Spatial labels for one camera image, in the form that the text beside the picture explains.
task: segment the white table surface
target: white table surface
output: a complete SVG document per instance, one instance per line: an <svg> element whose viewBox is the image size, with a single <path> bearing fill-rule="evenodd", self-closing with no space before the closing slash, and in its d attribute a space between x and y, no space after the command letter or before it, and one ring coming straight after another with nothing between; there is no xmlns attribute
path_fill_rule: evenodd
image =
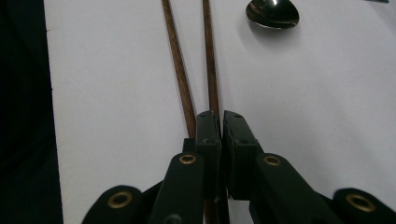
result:
<svg viewBox="0 0 396 224"><path fill-rule="evenodd" d="M251 23L248 1L212 0L222 110L318 192L372 193L396 210L396 2L293 0L287 31ZM201 1L171 1L196 113L208 109ZM64 223L117 185L146 190L182 149L160 0L45 0ZM252 223L248 203L231 219Z"/></svg>

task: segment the spoon bowl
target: spoon bowl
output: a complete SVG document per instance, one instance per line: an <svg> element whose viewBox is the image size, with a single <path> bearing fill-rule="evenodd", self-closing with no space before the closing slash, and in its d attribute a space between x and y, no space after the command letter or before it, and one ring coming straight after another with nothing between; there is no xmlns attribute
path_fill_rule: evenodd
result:
<svg viewBox="0 0 396 224"><path fill-rule="evenodd" d="M247 17L272 29L290 29L300 20L297 8L289 0L252 0L247 5Z"/></svg>

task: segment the wooden chopstick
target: wooden chopstick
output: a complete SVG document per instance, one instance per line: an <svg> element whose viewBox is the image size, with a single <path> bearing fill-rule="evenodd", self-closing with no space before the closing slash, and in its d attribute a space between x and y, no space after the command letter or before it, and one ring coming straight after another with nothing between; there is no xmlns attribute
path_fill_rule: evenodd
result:
<svg viewBox="0 0 396 224"><path fill-rule="evenodd" d="M186 120L187 133L189 138L195 138L195 112L169 0L163 0L163 14L165 15L166 28L168 30L169 43L171 45L172 57L177 75L178 91L183 106L184 119Z"/></svg>
<svg viewBox="0 0 396 224"><path fill-rule="evenodd" d="M216 78L215 51L213 48L212 22L210 18L209 0L203 0L204 27L205 27L205 52L206 52L206 72L207 87L209 94L209 108L219 115L218 81Z"/></svg>

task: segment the metal grommet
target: metal grommet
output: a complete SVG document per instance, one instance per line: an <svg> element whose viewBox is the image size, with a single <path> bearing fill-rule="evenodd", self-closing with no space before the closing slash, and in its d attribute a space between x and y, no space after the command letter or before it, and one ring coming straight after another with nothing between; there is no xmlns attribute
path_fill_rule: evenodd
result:
<svg viewBox="0 0 396 224"><path fill-rule="evenodd" d="M264 162L273 165L273 166L278 166L280 165L280 159L276 156L265 156L264 157Z"/></svg>
<svg viewBox="0 0 396 224"><path fill-rule="evenodd" d="M365 197L355 194L355 193L350 193L346 196L346 200L355 208L363 211L363 212L374 212L375 211L375 205Z"/></svg>
<svg viewBox="0 0 396 224"><path fill-rule="evenodd" d="M178 159L181 163L189 165L195 163L197 159L192 155L183 155Z"/></svg>
<svg viewBox="0 0 396 224"><path fill-rule="evenodd" d="M108 199L107 205L111 208L122 208L132 201L132 193L126 190L117 192Z"/></svg>

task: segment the dark background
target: dark background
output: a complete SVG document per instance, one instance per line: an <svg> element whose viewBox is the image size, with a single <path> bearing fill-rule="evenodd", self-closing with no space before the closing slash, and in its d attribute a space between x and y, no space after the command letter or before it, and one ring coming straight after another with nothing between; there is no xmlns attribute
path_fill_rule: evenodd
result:
<svg viewBox="0 0 396 224"><path fill-rule="evenodd" d="M0 223L63 223L44 4L0 1Z"/></svg>

